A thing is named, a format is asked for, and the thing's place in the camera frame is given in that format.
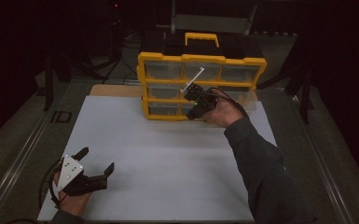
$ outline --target white stick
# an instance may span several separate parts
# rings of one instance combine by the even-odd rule
[[[191,81],[189,81],[189,82],[186,84],[185,88],[182,89],[182,90],[180,90],[180,92],[183,93],[183,92],[190,86],[190,84],[193,83],[194,80],[196,80],[196,78],[201,75],[201,73],[203,72],[203,70],[205,70],[205,68],[200,67],[200,71],[198,72],[198,74],[195,75],[195,76],[193,77],[193,79],[191,79]]]

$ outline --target floor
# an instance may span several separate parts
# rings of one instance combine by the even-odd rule
[[[296,37],[256,37],[269,64],[259,79],[261,83],[279,73]],[[136,38],[127,39],[121,61],[112,72],[111,67],[98,71],[101,76],[108,76],[106,84],[136,84],[134,71],[136,47],[139,46]],[[73,78],[69,83],[55,79],[55,100],[49,111],[43,111],[43,96],[32,96],[0,130],[0,224],[16,218],[36,220],[41,200],[46,195],[44,174],[61,157],[84,98],[94,84],[102,82],[76,70],[72,72]],[[40,86],[44,85],[43,74],[38,81]],[[279,110],[283,106],[297,109],[296,103],[285,97],[283,88],[287,81],[274,83],[259,97],[276,95],[276,98],[269,95],[272,100],[266,110],[290,119],[287,112]],[[359,170],[315,88],[311,89],[311,103],[309,125],[298,120],[289,123],[270,120],[273,130],[280,130],[274,132],[278,146],[285,148],[289,169],[293,167],[296,176],[301,176],[296,182],[307,193],[311,208],[323,223],[359,223]],[[57,122],[55,112],[71,114],[72,117],[67,122]],[[293,141],[280,142],[287,139],[287,135],[293,136]],[[298,146],[306,141],[311,143],[311,147],[298,151]]]

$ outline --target hand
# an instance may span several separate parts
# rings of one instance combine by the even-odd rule
[[[54,183],[57,185],[60,179],[60,172],[54,175]],[[58,194],[60,200],[60,209],[77,217],[81,217],[86,209],[87,202],[91,193],[86,193],[80,196],[69,196],[65,192],[60,191]]]
[[[219,90],[213,91],[216,94],[226,96]],[[233,103],[222,98],[217,98],[216,108],[202,115],[202,118],[214,122],[220,127],[227,128],[234,121],[243,118],[243,114]]]

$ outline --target plastic drawer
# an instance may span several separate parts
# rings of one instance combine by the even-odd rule
[[[222,66],[220,80],[228,82],[252,82],[257,70],[258,66],[226,64]]]
[[[193,108],[194,104],[181,104],[181,113],[182,115],[186,115],[187,112]]]
[[[150,115],[176,116],[179,113],[179,104],[171,103],[148,103]]]
[[[179,84],[158,84],[147,83],[147,96],[149,99],[179,99],[180,89],[182,85]]]
[[[178,80],[182,78],[182,63],[145,61],[146,78]]]
[[[185,78],[191,80],[203,67],[205,70],[197,77],[197,80],[216,81],[220,73],[220,64],[218,63],[185,63]]]
[[[254,91],[247,87],[219,87],[234,101],[242,105],[246,111],[255,110]]]

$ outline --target wire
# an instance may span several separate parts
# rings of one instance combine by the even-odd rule
[[[225,94],[226,96],[222,96],[220,94],[216,94],[216,93],[212,93],[209,92],[209,90],[219,90],[221,91],[223,94]],[[226,94],[224,91],[216,88],[216,87],[211,87],[210,89],[208,89],[208,91],[198,91],[197,93],[199,94],[204,94],[204,95],[212,95],[216,98],[221,98],[224,100],[229,101],[230,103],[234,104],[234,106],[243,114],[244,117],[249,118],[248,114],[246,113],[245,109],[243,108],[242,105],[240,105],[238,102],[236,102],[234,99],[232,99],[228,94]]]
[[[101,71],[101,72],[98,72],[98,74],[101,75],[102,73],[106,72],[107,70],[110,70],[113,66],[114,66],[114,65],[112,65],[111,67],[108,67],[108,68],[104,69],[104,70]]]
[[[121,60],[125,65],[127,65],[127,67],[129,67],[135,75],[137,75],[137,73],[135,72],[135,70],[133,70],[133,69],[131,68],[131,66],[130,66],[126,61],[124,61],[123,57],[121,57],[120,60]]]
[[[59,198],[54,194],[54,189],[53,189],[54,176],[58,171],[59,171],[58,169],[55,170],[54,173],[51,175],[50,180],[48,181],[48,189],[50,191],[51,200],[56,204],[55,206],[56,208],[59,208],[61,203]]]
[[[46,178],[48,177],[48,174],[55,168],[57,167],[57,165],[60,163],[61,159],[59,159],[58,161],[54,162],[54,164],[52,164],[49,168],[48,171],[45,173],[45,175],[43,176],[42,179],[42,183],[39,186],[39,209],[42,208],[42,194],[43,194],[43,186],[48,183],[48,181],[46,181]]]
[[[117,60],[117,61],[115,62],[115,64],[113,64],[113,66],[110,68],[109,72],[107,72],[106,76],[104,76],[104,80],[103,80],[102,84],[104,84],[105,81],[106,81],[107,79],[109,79],[110,74],[112,73],[113,70],[115,70],[115,68],[117,67],[117,65],[118,65],[119,62],[120,62],[120,60]]]
[[[131,74],[131,72],[129,72],[126,76],[123,77],[123,83],[121,83],[121,85],[124,85],[124,83],[126,82],[126,78]]]
[[[65,199],[66,199],[66,196],[68,196],[68,194],[65,194],[65,196],[63,196],[62,200],[60,200],[60,203],[62,203],[62,202],[63,202],[63,200],[65,200]]]

